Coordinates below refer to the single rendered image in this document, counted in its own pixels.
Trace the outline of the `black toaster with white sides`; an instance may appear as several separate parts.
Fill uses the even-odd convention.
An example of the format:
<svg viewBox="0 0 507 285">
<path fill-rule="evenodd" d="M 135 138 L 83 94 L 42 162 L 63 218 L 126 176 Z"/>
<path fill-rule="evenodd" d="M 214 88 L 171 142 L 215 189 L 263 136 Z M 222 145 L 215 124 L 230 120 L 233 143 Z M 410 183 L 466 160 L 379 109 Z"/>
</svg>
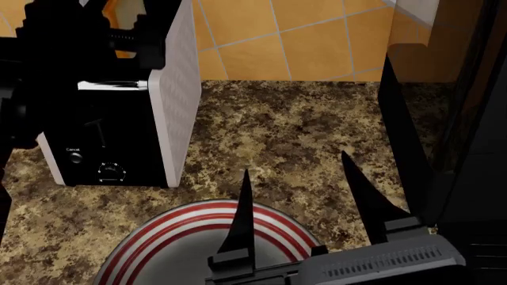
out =
<svg viewBox="0 0 507 285">
<path fill-rule="evenodd" d="M 136 87 L 79 82 L 59 122 L 37 140 L 56 184 L 177 187 L 201 96 L 193 6 L 182 0 L 166 37 L 166 65 L 142 73 Z M 84 124 L 102 119 L 106 148 Z M 81 154 L 72 163 L 69 154 Z M 119 180 L 101 177 L 117 165 Z"/>
</svg>

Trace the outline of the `black toaster lever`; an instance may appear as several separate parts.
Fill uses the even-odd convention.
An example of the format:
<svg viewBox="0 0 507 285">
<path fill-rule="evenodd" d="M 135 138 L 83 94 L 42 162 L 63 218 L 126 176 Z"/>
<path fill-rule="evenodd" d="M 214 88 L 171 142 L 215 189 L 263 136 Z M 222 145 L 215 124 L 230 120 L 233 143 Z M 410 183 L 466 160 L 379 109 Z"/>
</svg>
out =
<svg viewBox="0 0 507 285">
<path fill-rule="evenodd" d="M 92 120 L 84 124 L 90 140 L 100 148 L 106 148 L 106 141 L 101 127 L 102 119 Z"/>
</svg>

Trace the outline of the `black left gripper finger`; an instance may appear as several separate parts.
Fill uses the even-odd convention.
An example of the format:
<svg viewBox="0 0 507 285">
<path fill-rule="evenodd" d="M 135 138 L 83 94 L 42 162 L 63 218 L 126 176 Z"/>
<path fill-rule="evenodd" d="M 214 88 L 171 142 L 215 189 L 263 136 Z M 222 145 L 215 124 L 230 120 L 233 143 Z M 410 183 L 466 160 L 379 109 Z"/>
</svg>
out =
<svg viewBox="0 0 507 285">
<path fill-rule="evenodd" d="M 145 15 L 135 23 L 141 39 L 140 66 L 161 70 L 166 65 L 166 37 L 182 0 L 143 0 Z"/>
</svg>

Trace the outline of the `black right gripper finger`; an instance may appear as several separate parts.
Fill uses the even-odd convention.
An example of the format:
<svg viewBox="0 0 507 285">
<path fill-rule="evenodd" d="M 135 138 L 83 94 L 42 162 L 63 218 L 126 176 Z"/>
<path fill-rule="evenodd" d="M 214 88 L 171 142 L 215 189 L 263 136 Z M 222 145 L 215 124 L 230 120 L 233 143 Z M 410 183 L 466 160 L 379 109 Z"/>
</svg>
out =
<svg viewBox="0 0 507 285">
<path fill-rule="evenodd" d="M 387 234 L 399 229 L 414 229 L 420 220 L 391 203 L 365 177 L 345 152 L 341 152 L 345 177 L 371 244 L 387 242 Z"/>
<path fill-rule="evenodd" d="M 228 235 L 217 253 L 208 258 L 208 267 L 213 275 L 252 275 L 255 264 L 253 193 L 246 169 Z"/>
</svg>

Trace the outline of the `white plate with red rings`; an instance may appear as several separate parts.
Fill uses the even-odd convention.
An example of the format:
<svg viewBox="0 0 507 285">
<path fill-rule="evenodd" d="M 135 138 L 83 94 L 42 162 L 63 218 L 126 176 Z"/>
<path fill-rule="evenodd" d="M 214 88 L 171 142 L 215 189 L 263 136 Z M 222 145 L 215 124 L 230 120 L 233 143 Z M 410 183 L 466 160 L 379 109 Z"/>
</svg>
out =
<svg viewBox="0 0 507 285">
<path fill-rule="evenodd" d="M 208 258 L 228 235 L 238 202 L 211 199 L 166 211 L 129 234 L 108 256 L 93 285 L 205 285 Z M 310 257 L 318 240 L 274 208 L 253 206 L 257 268 Z"/>
</svg>

